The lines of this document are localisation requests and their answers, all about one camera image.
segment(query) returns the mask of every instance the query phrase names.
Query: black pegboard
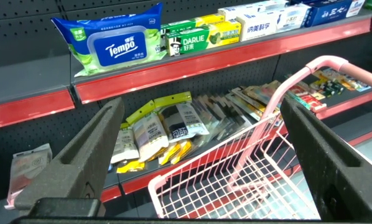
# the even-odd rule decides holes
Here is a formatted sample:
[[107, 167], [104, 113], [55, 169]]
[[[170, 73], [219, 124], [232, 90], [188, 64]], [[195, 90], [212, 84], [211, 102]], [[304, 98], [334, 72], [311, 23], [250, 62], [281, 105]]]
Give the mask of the black pegboard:
[[0, 19], [59, 12], [55, 0], [0, 0]]
[[235, 6], [239, 4], [247, 4], [258, 2], [259, 0], [151, 0], [151, 1], [83, 1], [75, 3], [72, 0], [71, 4], [67, 0], [62, 2], [67, 13], [68, 19], [99, 19], [106, 16], [116, 16], [123, 14], [142, 13], [154, 6], [158, 2], [163, 3], [162, 23], [175, 22], [193, 17], [204, 16], [218, 12], [218, 8], [226, 6]]
[[61, 15], [0, 20], [0, 66], [67, 54], [67, 45], [50, 21], [52, 17]]
[[372, 72], [372, 32], [282, 54], [274, 78], [282, 80], [321, 55], [343, 57]]
[[[203, 75], [147, 88], [120, 97], [124, 100], [125, 118], [145, 105], [148, 101], [162, 96], [191, 91], [192, 96], [203, 93], [226, 93], [240, 85], [263, 85], [272, 80], [279, 56], [224, 68]], [[102, 104], [113, 98], [102, 100]]]
[[0, 199], [7, 195], [14, 153], [50, 143], [56, 156], [99, 109], [98, 103], [80, 105], [76, 110], [0, 128]]

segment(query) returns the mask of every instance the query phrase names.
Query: green toothpaste box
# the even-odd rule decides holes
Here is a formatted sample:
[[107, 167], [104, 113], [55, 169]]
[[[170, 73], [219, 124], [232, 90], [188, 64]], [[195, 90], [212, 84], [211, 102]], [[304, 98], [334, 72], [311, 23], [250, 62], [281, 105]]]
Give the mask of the green toothpaste box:
[[239, 42], [241, 24], [235, 20], [166, 34], [168, 54], [178, 56]]

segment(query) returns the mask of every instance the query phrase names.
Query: blue toothpaste box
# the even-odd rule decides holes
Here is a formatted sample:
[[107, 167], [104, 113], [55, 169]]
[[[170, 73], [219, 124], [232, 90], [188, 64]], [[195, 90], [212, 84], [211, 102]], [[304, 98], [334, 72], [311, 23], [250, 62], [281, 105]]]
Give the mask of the blue toothpaste box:
[[305, 26], [312, 27], [355, 16], [363, 6], [364, 0], [324, 0], [298, 1], [311, 7]]

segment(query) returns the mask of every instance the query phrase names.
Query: wire basket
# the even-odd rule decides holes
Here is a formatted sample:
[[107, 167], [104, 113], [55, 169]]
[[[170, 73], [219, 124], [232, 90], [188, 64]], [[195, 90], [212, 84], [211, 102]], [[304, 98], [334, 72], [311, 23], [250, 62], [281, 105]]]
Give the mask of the wire basket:
[[320, 219], [284, 123], [274, 109], [284, 93], [329, 66], [372, 86], [370, 73], [322, 56], [287, 79], [263, 119], [149, 183], [160, 218]]

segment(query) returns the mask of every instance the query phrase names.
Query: white toothpaste box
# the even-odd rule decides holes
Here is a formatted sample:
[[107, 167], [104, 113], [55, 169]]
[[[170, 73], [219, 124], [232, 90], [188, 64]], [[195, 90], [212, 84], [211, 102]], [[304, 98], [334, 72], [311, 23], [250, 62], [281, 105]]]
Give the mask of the white toothpaste box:
[[309, 11], [310, 6], [305, 4], [296, 4], [284, 9], [279, 9], [276, 33], [303, 27], [309, 15]]
[[264, 12], [267, 10], [284, 8], [289, 4], [286, 0], [268, 0], [240, 6], [224, 7], [218, 9], [218, 13], [225, 16], [225, 20], [236, 19], [240, 14]]
[[240, 41], [276, 33], [279, 15], [278, 11], [270, 11], [237, 16], [236, 20], [241, 23]]

